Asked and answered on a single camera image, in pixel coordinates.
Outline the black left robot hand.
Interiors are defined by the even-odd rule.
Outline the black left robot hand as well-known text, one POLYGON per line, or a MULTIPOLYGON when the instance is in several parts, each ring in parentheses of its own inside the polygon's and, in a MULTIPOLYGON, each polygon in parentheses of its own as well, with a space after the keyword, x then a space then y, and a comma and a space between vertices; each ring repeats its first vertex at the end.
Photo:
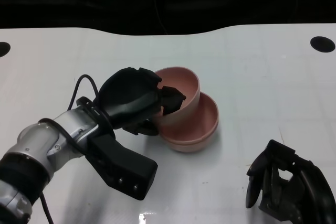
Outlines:
POLYGON ((112 75, 100 88, 95 103, 106 115, 114 130, 134 135, 156 136, 158 127, 152 117, 179 110, 186 96, 174 87, 158 87, 162 81, 144 68, 124 68, 112 75))

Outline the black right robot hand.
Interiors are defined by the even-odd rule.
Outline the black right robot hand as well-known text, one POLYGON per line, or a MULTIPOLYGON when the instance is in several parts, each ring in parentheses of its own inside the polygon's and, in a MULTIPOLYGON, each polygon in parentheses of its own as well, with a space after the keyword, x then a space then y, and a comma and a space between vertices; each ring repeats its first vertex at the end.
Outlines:
POLYGON ((247 171, 246 208, 279 221, 335 223, 335 198, 322 171, 295 150, 270 140, 247 171))

